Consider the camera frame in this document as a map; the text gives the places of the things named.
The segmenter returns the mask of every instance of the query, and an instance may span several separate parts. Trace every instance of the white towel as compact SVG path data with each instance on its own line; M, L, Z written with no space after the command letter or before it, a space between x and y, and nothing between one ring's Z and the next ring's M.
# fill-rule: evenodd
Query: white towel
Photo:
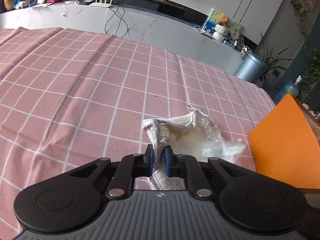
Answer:
M200 109L187 105L192 112L170 119L152 118L142 121L155 152L153 177L150 182L159 190L184 189L183 179L168 178L165 175L162 150L170 145L174 154L194 156L207 162L209 157L235 161L245 144L224 141L216 123Z

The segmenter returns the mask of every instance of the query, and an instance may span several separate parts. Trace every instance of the water bottle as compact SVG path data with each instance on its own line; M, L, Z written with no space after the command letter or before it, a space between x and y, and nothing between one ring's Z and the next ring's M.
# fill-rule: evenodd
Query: water bottle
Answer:
M287 81L281 90L275 95L275 98L273 99L274 103L277 105L287 93L296 97L299 94L298 84L301 79L301 76L298 76L295 82Z

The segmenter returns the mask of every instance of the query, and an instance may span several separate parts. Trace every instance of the teddy bear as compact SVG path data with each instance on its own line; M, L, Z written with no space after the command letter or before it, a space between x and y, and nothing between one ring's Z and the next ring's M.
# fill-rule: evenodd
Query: teddy bear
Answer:
M229 17L226 14L219 14L216 20L217 24L228 24L229 22Z

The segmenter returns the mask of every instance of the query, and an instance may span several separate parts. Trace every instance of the pink tablecloth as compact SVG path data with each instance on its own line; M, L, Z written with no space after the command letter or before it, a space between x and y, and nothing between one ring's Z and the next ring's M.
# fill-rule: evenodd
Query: pink tablecloth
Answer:
M0 239L21 231L25 187L107 156L144 152L143 119L201 108L226 140L248 143L273 108L264 90L221 69L104 33L0 30ZM250 148L237 164L254 169ZM136 187L148 187L145 180Z

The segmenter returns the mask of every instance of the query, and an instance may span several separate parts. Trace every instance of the gray ribbed surface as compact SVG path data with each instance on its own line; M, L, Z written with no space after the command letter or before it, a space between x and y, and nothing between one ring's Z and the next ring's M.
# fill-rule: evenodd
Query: gray ribbed surface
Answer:
M24 231L17 240L263 240L304 239L297 232L281 236L252 235L227 223L213 203L187 191L135 190L126 200L110 202L89 226L59 236Z

